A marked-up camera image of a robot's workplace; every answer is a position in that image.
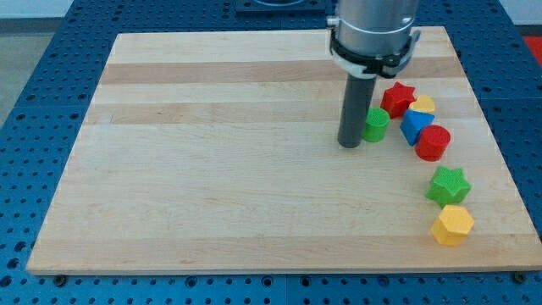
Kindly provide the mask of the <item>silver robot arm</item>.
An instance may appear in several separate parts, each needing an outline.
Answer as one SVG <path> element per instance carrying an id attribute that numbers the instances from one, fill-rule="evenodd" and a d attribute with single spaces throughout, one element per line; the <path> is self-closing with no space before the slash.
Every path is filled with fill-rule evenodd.
<path id="1" fill-rule="evenodd" d="M 339 0 L 327 18 L 332 59 L 359 79 L 395 77 L 420 37 L 412 30 L 418 6 L 418 0 Z"/>

